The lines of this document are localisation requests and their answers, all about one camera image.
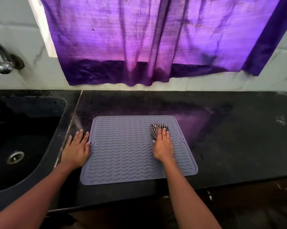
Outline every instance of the person's right hand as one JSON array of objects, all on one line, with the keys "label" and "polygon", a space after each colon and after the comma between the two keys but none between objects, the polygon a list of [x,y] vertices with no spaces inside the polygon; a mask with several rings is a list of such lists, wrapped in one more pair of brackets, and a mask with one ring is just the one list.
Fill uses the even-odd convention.
[{"label": "person's right hand", "polygon": [[88,136],[89,132],[86,132],[83,138],[82,129],[80,132],[76,132],[73,140],[72,136],[69,136],[66,146],[62,151],[61,163],[69,163],[73,166],[73,169],[82,167],[89,156],[90,142],[87,142]]},{"label": "person's right hand", "polygon": [[154,157],[161,162],[164,162],[168,159],[174,160],[174,148],[173,143],[169,135],[169,131],[166,131],[164,128],[158,130],[157,139],[153,145],[153,154]]}]

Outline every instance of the curtain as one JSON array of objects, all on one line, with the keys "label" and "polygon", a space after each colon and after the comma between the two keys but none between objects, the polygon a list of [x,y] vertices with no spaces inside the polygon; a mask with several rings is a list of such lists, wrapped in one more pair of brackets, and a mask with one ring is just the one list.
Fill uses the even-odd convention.
[{"label": "curtain", "polygon": [[287,0],[41,2],[70,85],[257,76],[287,29]]}]

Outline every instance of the black countertop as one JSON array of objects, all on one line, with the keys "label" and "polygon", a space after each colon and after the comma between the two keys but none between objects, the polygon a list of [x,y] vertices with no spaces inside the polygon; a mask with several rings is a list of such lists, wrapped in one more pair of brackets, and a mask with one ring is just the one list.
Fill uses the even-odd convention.
[{"label": "black countertop", "polygon": [[[287,93],[83,91],[69,134],[112,115],[176,117],[198,165],[194,189],[287,176]],[[79,176],[50,212],[168,194],[165,179],[84,186]]]}]

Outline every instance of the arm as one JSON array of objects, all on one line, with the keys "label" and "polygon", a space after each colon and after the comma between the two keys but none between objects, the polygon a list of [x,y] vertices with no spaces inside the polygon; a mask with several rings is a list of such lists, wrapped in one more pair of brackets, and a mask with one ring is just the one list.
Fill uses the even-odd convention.
[{"label": "arm", "polygon": [[178,169],[169,132],[158,130],[153,154],[159,159],[166,173],[172,208],[179,228],[221,228],[213,214],[195,193]]},{"label": "arm", "polygon": [[69,174],[81,167],[89,156],[89,133],[83,137],[83,130],[69,136],[62,152],[61,163],[42,181],[0,212],[1,228],[39,228],[56,192]]}]

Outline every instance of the sink drain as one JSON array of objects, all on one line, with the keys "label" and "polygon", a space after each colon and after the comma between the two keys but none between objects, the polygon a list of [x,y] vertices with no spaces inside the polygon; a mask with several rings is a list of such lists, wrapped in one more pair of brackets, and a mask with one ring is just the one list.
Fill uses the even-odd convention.
[{"label": "sink drain", "polygon": [[24,152],[16,151],[8,157],[7,163],[15,164],[19,162],[20,160],[22,160],[24,156],[25,156]]}]

